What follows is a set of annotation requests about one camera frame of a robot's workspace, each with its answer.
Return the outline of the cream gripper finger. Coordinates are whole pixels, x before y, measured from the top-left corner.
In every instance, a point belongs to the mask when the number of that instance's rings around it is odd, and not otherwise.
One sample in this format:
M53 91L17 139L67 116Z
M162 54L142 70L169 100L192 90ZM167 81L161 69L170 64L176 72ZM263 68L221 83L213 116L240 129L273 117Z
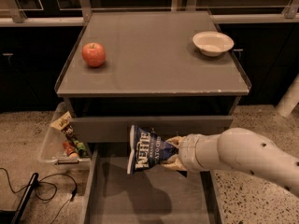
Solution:
M176 148L180 148L180 145L183 140L184 140L184 136L174 136L174 137L167 139L166 142Z
M187 168L181 163L179 158L172 163L165 163L164 167L173 171L186 171Z

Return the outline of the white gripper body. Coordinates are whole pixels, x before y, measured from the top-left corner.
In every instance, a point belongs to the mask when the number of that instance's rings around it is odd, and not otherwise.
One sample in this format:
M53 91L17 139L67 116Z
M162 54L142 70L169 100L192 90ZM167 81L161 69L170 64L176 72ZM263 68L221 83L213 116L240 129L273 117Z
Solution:
M189 172L208 171L208 162L214 159L215 136L189 134L179 141L178 158Z

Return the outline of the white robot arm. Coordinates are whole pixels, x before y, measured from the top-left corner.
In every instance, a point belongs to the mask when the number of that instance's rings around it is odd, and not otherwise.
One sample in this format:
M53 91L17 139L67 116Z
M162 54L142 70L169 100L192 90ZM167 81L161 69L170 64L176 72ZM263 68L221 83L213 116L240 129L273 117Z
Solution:
M299 196L299 159L275 143L244 128L220 134L175 136L168 142L178 149L164 167L198 173L211 170L238 171L273 182Z

